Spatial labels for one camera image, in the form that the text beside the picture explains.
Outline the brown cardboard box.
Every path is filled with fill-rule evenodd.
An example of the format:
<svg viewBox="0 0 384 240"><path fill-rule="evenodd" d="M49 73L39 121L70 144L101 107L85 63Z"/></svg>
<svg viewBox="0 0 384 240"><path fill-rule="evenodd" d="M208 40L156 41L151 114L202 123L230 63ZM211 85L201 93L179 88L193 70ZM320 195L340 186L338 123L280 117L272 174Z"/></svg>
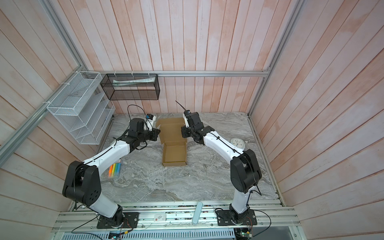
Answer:
<svg viewBox="0 0 384 240"><path fill-rule="evenodd" d="M164 167L180 167L187 165L187 139L182 137L182 127L185 125L184 118L159 119L156 128L161 144L163 145Z"/></svg>

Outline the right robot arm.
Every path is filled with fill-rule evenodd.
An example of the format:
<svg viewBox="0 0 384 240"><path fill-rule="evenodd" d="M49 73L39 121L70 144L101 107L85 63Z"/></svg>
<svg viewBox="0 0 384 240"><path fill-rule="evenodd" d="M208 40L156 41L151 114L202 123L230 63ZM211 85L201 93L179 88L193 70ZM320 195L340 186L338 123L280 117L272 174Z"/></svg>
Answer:
<svg viewBox="0 0 384 240"><path fill-rule="evenodd" d="M214 150L230 165L230 178L235 188L235 195L230 204L230 211L239 217L248 211L249 197L256 190L262 172L257 156L251 149L242 150L223 137L212 127L205 126L197 112L185 110L185 126L181 128L183 138L193 138L201 145Z"/></svg>

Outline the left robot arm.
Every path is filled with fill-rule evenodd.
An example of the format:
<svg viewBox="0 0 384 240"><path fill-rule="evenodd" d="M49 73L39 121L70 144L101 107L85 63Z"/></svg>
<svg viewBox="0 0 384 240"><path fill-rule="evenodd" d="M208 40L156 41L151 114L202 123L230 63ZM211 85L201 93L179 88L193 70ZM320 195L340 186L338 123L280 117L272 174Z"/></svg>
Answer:
<svg viewBox="0 0 384 240"><path fill-rule="evenodd" d="M102 193L100 176L117 160L139 150L141 143L157 141L161 131L153 127L155 120L152 114L146 115L145 119L131 119L129 127L107 149L83 162L72 162L64 182L63 196L115 222L115 227L120 226L124 219L122 207Z"/></svg>

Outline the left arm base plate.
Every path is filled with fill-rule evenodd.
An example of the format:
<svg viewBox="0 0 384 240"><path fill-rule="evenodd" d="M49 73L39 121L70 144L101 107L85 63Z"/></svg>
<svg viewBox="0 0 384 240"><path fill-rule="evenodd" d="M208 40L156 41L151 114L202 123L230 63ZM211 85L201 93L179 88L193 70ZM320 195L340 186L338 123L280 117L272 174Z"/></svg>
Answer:
<svg viewBox="0 0 384 240"><path fill-rule="evenodd" d="M139 212L117 211L112 218L100 216L100 219L98 220L97 224L97 229L134 229L138 225L139 214Z"/></svg>

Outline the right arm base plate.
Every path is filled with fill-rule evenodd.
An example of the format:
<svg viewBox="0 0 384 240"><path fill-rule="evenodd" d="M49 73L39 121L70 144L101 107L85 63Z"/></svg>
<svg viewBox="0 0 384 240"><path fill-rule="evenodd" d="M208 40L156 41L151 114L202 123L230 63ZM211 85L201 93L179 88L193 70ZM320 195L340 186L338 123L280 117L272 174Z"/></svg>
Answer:
<svg viewBox="0 0 384 240"><path fill-rule="evenodd" d="M234 225L257 225L255 211L248 208L244 213L238 214L234 209L223 210L217 208L214 210L217 216L219 226L234 226Z"/></svg>

